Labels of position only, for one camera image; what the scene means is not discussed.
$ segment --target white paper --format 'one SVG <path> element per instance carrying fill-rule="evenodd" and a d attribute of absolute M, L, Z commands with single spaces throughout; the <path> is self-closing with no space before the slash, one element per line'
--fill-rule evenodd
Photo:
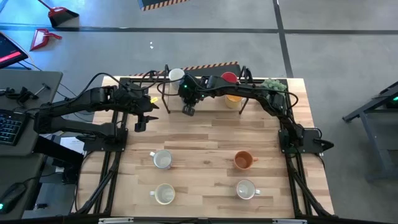
<path fill-rule="evenodd" d="M 80 154 L 86 155 L 86 152 L 83 150 L 85 143 L 78 140 L 75 137 L 64 137 L 61 138 L 61 146 L 67 147 L 70 150 L 73 150 L 75 152 L 78 152 Z M 55 168 L 56 172 L 63 172 L 63 167 L 56 167 Z"/>

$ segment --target white cup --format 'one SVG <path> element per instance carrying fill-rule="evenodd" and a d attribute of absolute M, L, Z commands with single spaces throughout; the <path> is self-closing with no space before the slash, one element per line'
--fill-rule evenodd
<path fill-rule="evenodd" d="M 185 75 L 184 70 L 181 68 L 175 68 L 169 72 L 169 79 L 170 81 L 175 81 L 182 78 Z M 173 89 L 178 90 L 180 87 L 180 82 L 172 82 Z"/>
<path fill-rule="evenodd" d="M 175 190 L 170 184 L 160 184 L 155 191 L 151 191 L 150 196 L 155 197 L 157 203 L 168 205 L 175 198 Z"/>
<path fill-rule="evenodd" d="M 154 158 L 154 164 L 160 169 L 169 169 L 172 166 L 173 157 L 167 150 L 160 150 L 157 152 L 150 152 L 149 154 Z"/>
<path fill-rule="evenodd" d="M 236 184 L 236 194 L 241 199 L 249 200 L 255 195 L 261 194 L 261 191 L 256 189 L 254 183 L 250 180 L 241 180 Z"/>

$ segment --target computer monitor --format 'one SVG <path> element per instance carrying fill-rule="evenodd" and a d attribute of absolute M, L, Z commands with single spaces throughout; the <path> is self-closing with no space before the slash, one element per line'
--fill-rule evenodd
<path fill-rule="evenodd" d="M 25 59 L 27 59 L 25 52 L 0 32 L 0 68 L 7 67 Z"/>

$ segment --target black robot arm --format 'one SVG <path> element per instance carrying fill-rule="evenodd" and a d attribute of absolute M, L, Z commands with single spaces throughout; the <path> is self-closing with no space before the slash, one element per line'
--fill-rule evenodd
<path fill-rule="evenodd" d="M 40 106 L 35 114 L 34 129 L 39 134 L 54 133 L 56 131 L 71 131 L 82 134 L 94 134 L 99 138 L 114 139 L 118 136 L 116 124 L 101 125 L 63 119 L 61 116 L 79 111 L 119 111 L 138 116 L 135 126 L 136 132 L 145 131 L 146 123 L 152 119 L 144 116 L 158 107 L 150 102 L 150 96 L 139 90 L 139 86 L 132 84 L 131 88 L 104 86 L 92 88 L 78 95 L 56 103 L 46 103 Z"/>
<path fill-rule="evenodd" d="M 276 116 L 284 126 L 280 130 L 280 141 L 282 152 L 296 153 L 306 152 L 300 149 L 306 144 L 310 148 L 308 153 L 319 153 L 333 147 L 333 144 L 320 139 L 319 132 L 314 129 L 306 129 L 295 121 L 287 113 L 285 94 L 287 92 L 269 90 L 262 86 L 245 85 L 240 83 L 230 83 L 221 77 L 196 77 L 186 74 L 180 82 L 178 95 L 183 99 L 185 106 L 183 113 L 193 116 L 195 109 L 193 107 L 204 98 L 212 98 L 223 95 L 242 96 L 245 98 L 257 100 L 264 111 L 271 116 Z"/>

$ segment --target gray desk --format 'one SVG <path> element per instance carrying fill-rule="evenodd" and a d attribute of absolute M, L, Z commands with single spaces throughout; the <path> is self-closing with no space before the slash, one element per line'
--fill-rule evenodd
<path fill-rule="evenodd" d="M 51 87 L 51 90 L 42 91 L 38 100 L 29 100 L 25 104 L 28 108 L 36 108 L 42 103 L 54 99 L 61 78 L 62 73 L 60 72 L 0 70 L 0 89 L 12 87 L 16 91 L 19 91 L 24 86 L 29 91 L 35 92 L 41 88 L 43 82 L 46 83 Z M 18 104 L 15 100 L 9 100 L 5 96 L 0 96 L 0 108 L 12 110 L 16 107 L 18 107 Z M 29 121 L 16 146 L 0 145 L 0 194 L 15 182 L 22 182 L 30 177 L 39 175 L 44 156 L 42 154 L 30 153 L 35 146 L 38 136 L 33 130 L 33 122 Z M 38 180 L 28 181 L 28 189 L 16 207 L 10 213 L 0 215 L 0 220 L 20 219 L 27 204 L 32 200 L 37 183 Z"/>

